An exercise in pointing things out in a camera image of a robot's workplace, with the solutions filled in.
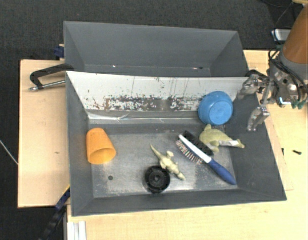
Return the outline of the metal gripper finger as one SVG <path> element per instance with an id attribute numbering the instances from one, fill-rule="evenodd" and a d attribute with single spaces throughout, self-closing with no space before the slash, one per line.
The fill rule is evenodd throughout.
<path id="1" fill-rule="evenodd" d="M 259 125 L 262 125 L 265 120 L 270 116 L 266 106 L 259 106 L 254 109 L 249 117 L 247 130 L 249 132 L 255 132 Z"/>
<path id="2" fill-rule="evenodd" d="M 237 94 L 237 99 L 242 100 L 245 96 L 255 94 L 259 89 L 259 76 L 252 74 L 243 83 L 242 89 Z"/>

